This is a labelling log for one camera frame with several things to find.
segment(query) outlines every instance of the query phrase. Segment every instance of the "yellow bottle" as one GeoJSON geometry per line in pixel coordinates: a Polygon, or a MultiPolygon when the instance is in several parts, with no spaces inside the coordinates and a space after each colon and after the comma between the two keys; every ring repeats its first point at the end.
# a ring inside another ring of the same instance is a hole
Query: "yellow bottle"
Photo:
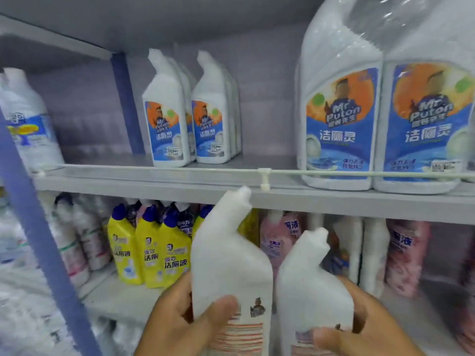
{"type": "Polygon", "coordinates": [[[191,234],[191,239],[195,237],[196,232],[198,231],[199,227],[205,221],[206,216],[210,213],[213,209],[213,205],[205,205],[199,211],[199,216],[196,218],[195,223],[193,224],[193,232],[191,234]]]}
{"type": "Polygon", "coordinates": [[[170,287],[190,268],[191,239],[177,227],[177,222],[178,212],[170,210],[160,226],[158,255],[163,267],[160,287],[170,287]]]}
{"type": "Polygon", "coordinates": [[[160,287],[160,282],[163,281],[162,265],[158,254],[160,225],[155,221],[156,215],[157,206],[148,207],[135,230],[145,284],[150,289],[160,287]]]}
{"type": "Polygon", "coordinates": [[[240,235],[260,247],[259,241],[259,209],[253,208],[237,228],[240,235]]]}
{"type": "Polygon", "coordinates": [[[127,221],[127,209],[123,203],[114,208],[107,225],[107,233],[119,278],[131,285],[143,284],[135,228],[127,221]]]}

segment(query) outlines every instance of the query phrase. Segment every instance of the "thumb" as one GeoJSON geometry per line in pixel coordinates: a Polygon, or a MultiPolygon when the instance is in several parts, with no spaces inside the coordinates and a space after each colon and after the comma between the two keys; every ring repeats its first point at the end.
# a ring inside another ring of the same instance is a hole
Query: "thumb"
{"type": "Polygon", "coordinates": [[[208,347],[236,313],[237,303],[237,298],[231,295],[213,302],[183,335],[181,344],[187,348],[187,352],[181,355],[198,355],[208,347]]]}
{"type": "Polygon", "coordinates": [[[313,329],[313,345],[317,350],[327,350],[339,356],[366,356],[368,350],[360,335],[351,331],[330,328],[313,329]]]}

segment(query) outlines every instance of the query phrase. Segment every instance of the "person's left hand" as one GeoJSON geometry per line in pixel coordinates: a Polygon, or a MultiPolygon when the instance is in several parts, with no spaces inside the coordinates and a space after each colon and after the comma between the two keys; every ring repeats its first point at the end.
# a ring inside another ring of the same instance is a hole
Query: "person's left hand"
{"type": "Polygon", "coordinates": [[[191,273],[187,272],[157,300],[134,356],[198,356],[237,310],[237,299],[224,296],[192,321],[191,273]]]}

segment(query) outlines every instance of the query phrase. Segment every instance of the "person's right hand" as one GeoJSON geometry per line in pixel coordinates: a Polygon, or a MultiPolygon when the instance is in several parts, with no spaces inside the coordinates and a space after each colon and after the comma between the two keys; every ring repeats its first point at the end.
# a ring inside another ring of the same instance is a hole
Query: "person's right hand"
{"type": "Polygon", "coordinates": [[[376,298],[348,279],[339,279],[354,301],[353,331],[313,329],[317,349],[340,356],[425,356],[376,298]]]}

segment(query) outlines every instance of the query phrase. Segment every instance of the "blue metal pole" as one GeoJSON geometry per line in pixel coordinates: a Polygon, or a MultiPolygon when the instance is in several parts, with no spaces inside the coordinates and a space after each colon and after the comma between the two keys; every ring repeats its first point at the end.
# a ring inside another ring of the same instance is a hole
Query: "blue metal pole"
{"type": "Polygon", "coordinates": [[[10,203],[46,276],[56,305],[62,312],[81,354],[101,356],[86,308],[77,297],[74,286],[69,280],[43,208],[36,196],[32,179],[23,166],[1,111],[0,178],[3,180],[10,203]]]}
{"type": "Polygon", "coordinates": [[[140,132],[139,118],[135,108],[134,94],[130,84],[129,69],[124,53],[115,53],[111,59],[117,91],[119,91],[120,104],[132,153],[145,154],[142,134],[140,132]]]}

